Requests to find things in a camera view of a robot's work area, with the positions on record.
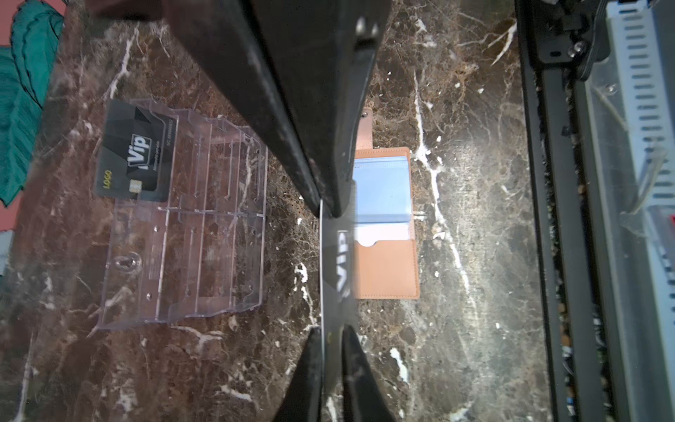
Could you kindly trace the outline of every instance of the teal fabric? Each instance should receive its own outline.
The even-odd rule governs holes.
[[[11,27],[11,46],[0,47],[0,200],[10,204],[26,181],[47,96],[63,16],[28,0]]]

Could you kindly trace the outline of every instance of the black metal frame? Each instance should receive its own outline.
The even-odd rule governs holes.
[[[583,171],[575,160],[573,136],[576,132],[570,117],[568,83],[584,76],[579,57],[562,58],[557,63],[544,62],[549,57],[545,41],[573,48],[574,36],[561,32],[557,39],[551,35],[554,26],[551,14],[542,16],[539,0],[516,0],[516,13],[522,81],[528,129],[535,222],[539,246],[542,302],[549,358],[549,380],[554,421],[570,421],[567,408],[566,370],[562,355],[562,335],[558,321],[558,276],[562,279],[565,304],[569,316],[569,332],[574,347],[574,389],[576,390],[576,420],[596,422],[605,420],[604,393],[601,385],[601,365],[597,357],[593,324],[593,279],[595,260],[590,249],[592,241],[586,232],[586,215],[578,193]],[[603,2],[593,2],[593,7]],[[560,14],[554,17],[561,19]],[[608,54],[606,46],[601,55]],[[549,197],[547,183],[552,195]],[[549,206],[555,210],[553,220]],[[552,252],[551,224],[556,225],[559,257]]]
[[[356,131],[390,0],[86,0],[99,16],[164,17],[319,216],[348,207]]]

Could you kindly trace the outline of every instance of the dark brown marble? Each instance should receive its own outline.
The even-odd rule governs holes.
[[[397,418],[548,421],[513,4],[397,1],[389,21],[367,105],[375,146],[416,157],[421,298],[361,301],[364,349]],[[261,307],[96,332],[113,201],[91,187],[110,97],[244,124],[166,25],[71,2],[0,282],[0,419],[270,420],[319,318],[317,220],[270,160]]]

